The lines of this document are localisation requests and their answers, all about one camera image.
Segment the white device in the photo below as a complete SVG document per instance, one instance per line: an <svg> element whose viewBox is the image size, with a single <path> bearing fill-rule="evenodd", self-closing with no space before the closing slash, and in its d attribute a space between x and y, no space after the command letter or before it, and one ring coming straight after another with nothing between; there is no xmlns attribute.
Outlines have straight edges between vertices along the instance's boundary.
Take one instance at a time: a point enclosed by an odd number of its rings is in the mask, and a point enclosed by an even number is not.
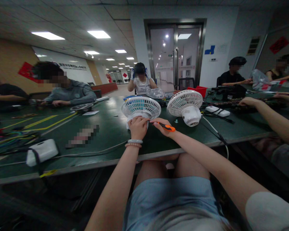
<svg viewBox="0 0 289 231"><path fill-rule="evenodd" d="M158 102L151 98L136 96L127 99L122 105L122 113L130 121L136 116L144 118L155 119L161 114L161 106Z"/></svg>
<svg viewBox="0 0 289 231"><path fill-rule="evenodd" d="M103 100L106 100L106 99L109 99L109 98L110 98L109 96L105 96L105 97L96 99L96 101L100 102L100 101L103 101Z"/></svg>
<svg viewBox="0 0 289 231"><path fill-rule="evenodd" d="M230 115L229 111L226 111L226 110L220 109L218 107L214 107L214 106L208 106L208 107L206 107L206 110L209 112L213 112L214 114L219 115L221 117L226 117L226 116Z"/></svg>
<svg viewBox="0 0 289 231"><path fill-rule="evenodd" d="M194 90L183 90L175 94L169 101L167 109L173 116L183 117L186 125L193 127L199 124L202 95Z"/></svg>
<svg viewBox="0 0 289 231"><path fill-rule="evenodd" d="M49 139L41 143L32 145L30 146L30 148L36 150L36 152L39 155L39 160L41 163L50 158L53 158L55 155L59 153L56 147L56 143L53 139ZM33 167L36 165L35 156L32 150L28 150L27 165L30 167Z"/></svg>

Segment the white fan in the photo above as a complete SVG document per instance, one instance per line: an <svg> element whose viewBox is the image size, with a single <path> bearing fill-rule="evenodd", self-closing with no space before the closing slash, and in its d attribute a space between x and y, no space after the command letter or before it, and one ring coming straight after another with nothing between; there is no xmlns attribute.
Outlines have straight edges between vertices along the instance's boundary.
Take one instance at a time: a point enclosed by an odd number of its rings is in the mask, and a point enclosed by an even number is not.
<svg viewBox="0 0 289 231"><path fill-rule="evenodd" d="M169 101L167 109L173 116L183 117L186 125L196 126L201 113L199 108L203 98L200 93L194 90L183 90L175 94Z"/></svg>
<svg viewBox="0 0 289 231"><path fill-rule="evenodd" d="M127 121L136 116L155 119L161 114L161 106L151 98L136 96L124 102L122 112L127 117Z"/></svg>

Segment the shorts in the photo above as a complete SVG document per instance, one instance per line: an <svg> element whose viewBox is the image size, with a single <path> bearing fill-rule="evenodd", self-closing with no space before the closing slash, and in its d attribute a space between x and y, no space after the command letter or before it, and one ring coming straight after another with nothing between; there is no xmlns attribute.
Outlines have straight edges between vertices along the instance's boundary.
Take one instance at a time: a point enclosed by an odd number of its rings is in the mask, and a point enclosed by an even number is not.
<svg viewBox="0 0 289 231"><path fill-rule="evenodd" d="M160 212L176 206L197 207L223 219L210 180L197 176L148 179L129 198L122 230L144 230Z"/></svg>

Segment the clear plastic bag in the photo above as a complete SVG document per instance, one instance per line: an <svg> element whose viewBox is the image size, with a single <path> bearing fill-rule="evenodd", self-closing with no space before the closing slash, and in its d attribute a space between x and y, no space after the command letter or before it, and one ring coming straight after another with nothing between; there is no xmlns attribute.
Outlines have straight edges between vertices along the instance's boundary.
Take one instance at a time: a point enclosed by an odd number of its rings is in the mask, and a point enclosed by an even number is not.
<svg viewBox="0 0 289 231"><path fill-rule="evenodd" d="M172 92L165 93L161 88L151 89L147 96L153 99L163 99L163 98L171 98L173 96Z"/></svg>
<svg viewBox="0 0 289 231"><path fill-rule="evenodd" d="M269 91L271 89L271 84L269 78L259 71L255 69L251 72L253 77L253 89L257 91Z"/></svg>

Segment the door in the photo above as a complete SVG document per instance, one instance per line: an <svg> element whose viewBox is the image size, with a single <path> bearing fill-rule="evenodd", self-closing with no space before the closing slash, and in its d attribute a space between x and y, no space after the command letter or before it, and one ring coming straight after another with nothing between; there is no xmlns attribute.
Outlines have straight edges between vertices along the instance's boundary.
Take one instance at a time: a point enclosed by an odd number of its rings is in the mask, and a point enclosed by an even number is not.
<svg viewBox="0 0 289 231"><path fill-rule="evenodd" d="M183 21L145 20L151 76L164 92L199 85L206 20Z"/></svg>

